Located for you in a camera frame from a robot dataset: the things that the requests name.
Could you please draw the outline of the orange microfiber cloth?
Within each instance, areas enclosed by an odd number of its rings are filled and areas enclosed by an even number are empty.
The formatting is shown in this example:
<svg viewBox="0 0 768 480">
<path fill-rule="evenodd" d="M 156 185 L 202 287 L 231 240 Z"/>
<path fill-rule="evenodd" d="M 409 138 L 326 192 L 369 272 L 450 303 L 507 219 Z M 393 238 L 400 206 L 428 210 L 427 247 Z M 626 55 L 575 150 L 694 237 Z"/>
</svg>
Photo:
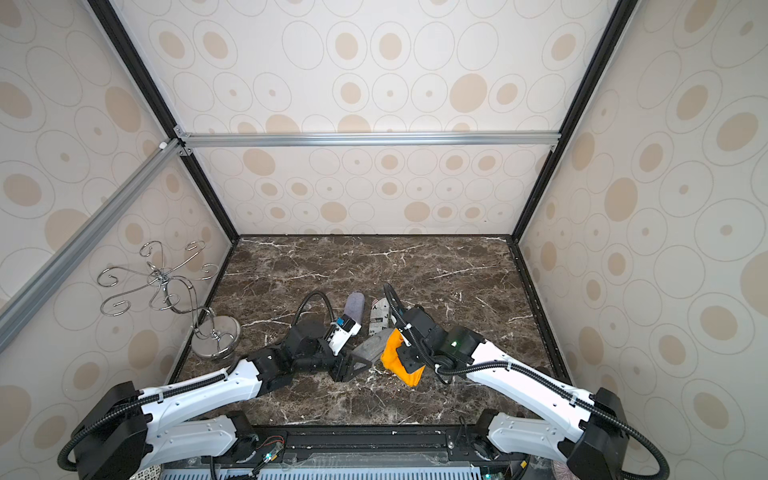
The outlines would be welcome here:
<svg viewBox="0 0 768 480">
<path fill-rule="evenodd" d="M 401 379 L 407 386 L 416 387 L 422 378 L 424 373 L 424 366 L 421 366 L 412 373 L 409 373 L 403 361 L 400 359 L 397 349 L 404 345 L 402 335 L 398 330 L 394 330 L 388 337 L 383 353 L 380 356 L 380 360 L 385 369 L 394 373 L 399 379 Z"/>
</svg>

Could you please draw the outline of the dark grey eyeglass case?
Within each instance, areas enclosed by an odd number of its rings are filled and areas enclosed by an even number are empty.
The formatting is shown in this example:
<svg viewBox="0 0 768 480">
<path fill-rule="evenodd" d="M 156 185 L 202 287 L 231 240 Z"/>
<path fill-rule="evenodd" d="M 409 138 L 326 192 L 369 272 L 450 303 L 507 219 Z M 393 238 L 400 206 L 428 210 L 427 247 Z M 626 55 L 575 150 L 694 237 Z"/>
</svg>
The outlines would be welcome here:
<svg viewBox="0 0 768 480">
<path fill-rule="evenodd" d="M 362 344 L 357 346 L 352 353 L 365 361 L 373 363 L 383 354 L 392 333 L 392 329 L 382 330 L 377 334 L 370 336 Z"/>
</svg>

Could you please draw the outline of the newspaper print eyeglass case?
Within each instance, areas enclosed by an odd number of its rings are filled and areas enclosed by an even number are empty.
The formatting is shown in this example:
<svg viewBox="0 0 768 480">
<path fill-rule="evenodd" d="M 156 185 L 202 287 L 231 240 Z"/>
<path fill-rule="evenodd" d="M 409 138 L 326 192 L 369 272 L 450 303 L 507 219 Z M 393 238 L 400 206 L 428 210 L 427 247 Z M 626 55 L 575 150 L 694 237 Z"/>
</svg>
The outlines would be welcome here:
<svg viewBox="0 0 768 480">
<path fill-rule="evenodd" d="M 386 298 L 375 300 L 372 303 L 370 317 L 369 317 L 369 329 L 370 336 L 379 334 L 380 332 L 390 327 L 390 305 Z"/>
</svg>

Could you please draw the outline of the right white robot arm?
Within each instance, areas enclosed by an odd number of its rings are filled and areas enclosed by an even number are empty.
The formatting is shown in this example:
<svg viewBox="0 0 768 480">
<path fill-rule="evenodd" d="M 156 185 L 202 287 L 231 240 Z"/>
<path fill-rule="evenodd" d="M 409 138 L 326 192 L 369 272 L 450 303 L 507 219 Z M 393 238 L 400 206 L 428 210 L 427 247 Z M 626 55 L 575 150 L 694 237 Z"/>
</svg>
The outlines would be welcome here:
<svg viewBox="0 0 768 480">
<path fill-rule="evenodd" d="M 630 442 L 654 458 L 655 479 L 666 479 L 664 454 L 631 426 L 619 397 L 601 388 L 595 393 L 544 375 L 504 353 L 465 327 L 447 331 L 420 306 L 392 309 L 403 338 L 403 363 L 428 366 L 441 378 L 461 377 L 489 387 L 534 413 L 515 420 L 492 413 L 479 422 L 480 435 L 494 452 L 526 453 L 560 461 L 579 479 L 634 479 L 624 469 Z"/>
</svg>

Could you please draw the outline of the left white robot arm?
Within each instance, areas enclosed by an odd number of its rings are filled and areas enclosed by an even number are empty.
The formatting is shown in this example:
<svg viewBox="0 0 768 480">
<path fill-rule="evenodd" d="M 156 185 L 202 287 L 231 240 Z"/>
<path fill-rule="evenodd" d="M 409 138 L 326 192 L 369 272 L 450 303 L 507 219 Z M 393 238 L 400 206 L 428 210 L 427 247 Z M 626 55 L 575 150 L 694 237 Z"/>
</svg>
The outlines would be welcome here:
<svg viewBox="0 0 768 480">
<path fill-rule="evenodd" d="M 120 383 L 73 430 L 57 465 L 81 479 L 128 479 L 196 456 L 249 458 L 254 430 L 245 415 L 205 420 L 203 414 L 287 387 L 298 373 L 351 380 L 371 365 L 346 345 L 360 328 L 347 314 L 328 325 L 301 322 L 281 341 L 218 371 L 144 390 Z"/>
</svg>

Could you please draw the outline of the lavender fabric eyeglass case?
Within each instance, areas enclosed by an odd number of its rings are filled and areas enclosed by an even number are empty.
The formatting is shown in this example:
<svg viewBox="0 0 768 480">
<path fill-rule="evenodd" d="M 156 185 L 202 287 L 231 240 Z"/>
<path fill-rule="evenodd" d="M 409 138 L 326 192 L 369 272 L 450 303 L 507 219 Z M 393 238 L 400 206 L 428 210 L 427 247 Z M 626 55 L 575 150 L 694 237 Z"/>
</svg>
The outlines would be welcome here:
<svg viewBox="0 0 768 480">
<path fill-rule="evenodd" d="M 343 314 L 351 318 L 358 324 L 363 323 L 363 316 L 365 311 L 365 296 L 361 292 L 351 293 L 344 306 Z"/>
</svg>

